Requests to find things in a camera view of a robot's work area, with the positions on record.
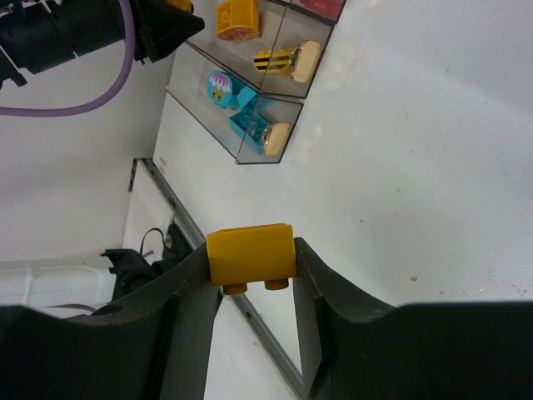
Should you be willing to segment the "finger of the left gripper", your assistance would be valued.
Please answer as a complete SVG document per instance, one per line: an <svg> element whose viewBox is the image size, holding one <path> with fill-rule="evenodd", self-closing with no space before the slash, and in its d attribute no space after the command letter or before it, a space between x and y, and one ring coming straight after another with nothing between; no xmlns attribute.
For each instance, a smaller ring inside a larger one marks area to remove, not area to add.
<svg viewBox="0 0 533 400"><path fill-rule="evenodd" d="M168 57L186 40L202 31L205 23L194 13L183 12L167 4L157 27L157 44Z"/></svg>

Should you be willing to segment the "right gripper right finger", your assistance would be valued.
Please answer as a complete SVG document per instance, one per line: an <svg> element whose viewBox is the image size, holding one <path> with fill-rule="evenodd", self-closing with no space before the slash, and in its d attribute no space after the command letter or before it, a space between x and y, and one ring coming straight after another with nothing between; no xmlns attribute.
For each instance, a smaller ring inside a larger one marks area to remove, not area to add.
<svg viewBox="0 0 533 400"><path fill-rule="evenodd" d="M295 241L294 303L307 399L529 399L532 304L395 307Z"/></svg>

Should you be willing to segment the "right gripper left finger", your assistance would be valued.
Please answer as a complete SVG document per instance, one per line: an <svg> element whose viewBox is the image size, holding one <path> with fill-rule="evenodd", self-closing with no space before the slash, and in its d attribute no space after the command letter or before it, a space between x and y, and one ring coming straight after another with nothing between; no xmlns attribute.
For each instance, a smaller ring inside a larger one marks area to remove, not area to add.
<svg viewBox="0 0 533 400"><path fill-rule="evenodd" d="M207 250L95 313L1 310L4 399L201 399L218 291Z"/></svg>

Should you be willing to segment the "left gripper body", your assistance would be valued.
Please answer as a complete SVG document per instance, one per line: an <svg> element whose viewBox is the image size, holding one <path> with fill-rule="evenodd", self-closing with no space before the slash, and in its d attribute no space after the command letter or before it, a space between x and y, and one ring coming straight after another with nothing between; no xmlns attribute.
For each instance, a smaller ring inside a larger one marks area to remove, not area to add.
<svg viewBox="0 0 533 400"><path fill-rule="evenodd" d="M134 60L145 63L156 63L166 56L157 44L156 33L162 20L166 1L162 0L129 0L135 30Z"/></svg>

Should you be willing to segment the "teal frog lego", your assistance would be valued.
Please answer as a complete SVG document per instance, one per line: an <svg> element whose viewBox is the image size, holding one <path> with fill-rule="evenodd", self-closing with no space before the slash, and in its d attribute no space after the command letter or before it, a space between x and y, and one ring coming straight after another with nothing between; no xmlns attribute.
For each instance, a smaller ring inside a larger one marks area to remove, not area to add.
<svg viewBox="0 0 533 400"><path fill-rule="evenodd" d="M215 70L207 79L207 96L221 109L237 110L240 87L231 75Z"/></svg>

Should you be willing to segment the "teal lego brick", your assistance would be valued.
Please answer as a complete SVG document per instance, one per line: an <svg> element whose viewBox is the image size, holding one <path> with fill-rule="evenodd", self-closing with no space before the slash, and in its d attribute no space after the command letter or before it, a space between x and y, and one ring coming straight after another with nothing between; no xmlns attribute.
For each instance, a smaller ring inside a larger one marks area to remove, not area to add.
<svg viewBox="0 0 533 400"><path fill-rule="evenodd" d="M248 110L252 112L257 104L260 95L257 91L248 86L243 87L237 94L237 104L241 110Z"/></svg>

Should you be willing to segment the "yellow lego plate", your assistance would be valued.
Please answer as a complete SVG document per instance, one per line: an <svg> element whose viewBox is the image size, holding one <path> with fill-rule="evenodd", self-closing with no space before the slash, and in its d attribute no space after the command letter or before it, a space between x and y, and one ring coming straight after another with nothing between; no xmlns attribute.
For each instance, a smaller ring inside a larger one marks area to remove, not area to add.
<svg viewBox="0 0 533 400"><path fill-rule="evenodd" d="M258 52L252 58L253 67L261 74L291 74L292 50Z"/></svg>

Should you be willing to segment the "yellow square lego brick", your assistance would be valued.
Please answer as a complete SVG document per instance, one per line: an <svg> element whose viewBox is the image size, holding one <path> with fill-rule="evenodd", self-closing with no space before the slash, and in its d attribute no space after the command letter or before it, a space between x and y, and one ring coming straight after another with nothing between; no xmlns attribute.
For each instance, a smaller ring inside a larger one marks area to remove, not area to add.
<svg viewBox="0 0 533 400"><path fill-rule="evenodd" d="M243 294L249 283L258 282L282 290L297 276L290 224L223 229L209 233L206 245L211 284L226 295Z"/></svg>

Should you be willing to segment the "teal base lego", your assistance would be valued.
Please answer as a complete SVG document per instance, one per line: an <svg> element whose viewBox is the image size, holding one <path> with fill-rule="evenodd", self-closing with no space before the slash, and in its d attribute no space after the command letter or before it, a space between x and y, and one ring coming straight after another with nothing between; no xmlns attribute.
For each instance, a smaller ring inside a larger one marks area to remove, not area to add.
<svg viewBox="0 0 533 400"><path fill-rule="evenodd" d="M241 110L229 117L229 124L232 131L243 141L244 147L257 154L264 153L263 134L271 122L254 110Z"/></svg>

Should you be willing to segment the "yellow sloped lego brick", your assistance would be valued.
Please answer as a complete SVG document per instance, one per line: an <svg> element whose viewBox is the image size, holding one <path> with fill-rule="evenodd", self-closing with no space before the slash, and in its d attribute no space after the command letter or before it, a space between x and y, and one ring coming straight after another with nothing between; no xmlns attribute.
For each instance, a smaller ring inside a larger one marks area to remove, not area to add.
<svg viewBox="0 0 533 400"><path fill-rule="evenodd" d="M194 6L191 0L166 0L166 3L185 13L194 13Z"/></svg>

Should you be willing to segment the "red round lego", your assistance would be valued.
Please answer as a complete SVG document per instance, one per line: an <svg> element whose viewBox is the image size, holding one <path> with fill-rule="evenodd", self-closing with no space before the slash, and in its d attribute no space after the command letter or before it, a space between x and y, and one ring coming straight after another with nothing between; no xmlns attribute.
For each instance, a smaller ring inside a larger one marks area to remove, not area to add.
<svg viewBox="0 0 533 400"><path fill-rule="evenodd" d="M343 0L301 0L300 4L315 14L337 21L345 5Z"/></svg>

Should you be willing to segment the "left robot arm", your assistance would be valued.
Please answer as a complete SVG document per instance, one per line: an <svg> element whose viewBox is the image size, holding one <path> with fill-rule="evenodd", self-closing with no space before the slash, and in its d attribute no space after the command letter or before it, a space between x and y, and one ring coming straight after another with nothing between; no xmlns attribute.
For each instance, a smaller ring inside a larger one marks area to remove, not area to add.
<svg viewBox="0 0 533 400"><path fill-rule="evenodd" d="M204 29L190 1L131 1L133 58L155 63ZM126 37L117 1L3 1L1 80L38 74Z"/></svg>

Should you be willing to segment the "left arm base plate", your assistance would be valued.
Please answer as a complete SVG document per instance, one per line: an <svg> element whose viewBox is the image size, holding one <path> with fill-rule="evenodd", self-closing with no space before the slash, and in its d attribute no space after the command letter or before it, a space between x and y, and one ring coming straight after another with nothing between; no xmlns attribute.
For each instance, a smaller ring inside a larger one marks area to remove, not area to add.
<svg viewBox="0 0 533 400"><path fill-rule="evenodd" d="M157 252L153 246L147 248L147 237L151 233L157 233L162 245L161 256L157 257ZM192 246L186 240L178 226L172 222L164 232L159 227L148 229L142 237L139 253L148 261L153 255L155 259L150 262L152 269L162 275L179 265L185 258L192 253Z"/></svg>

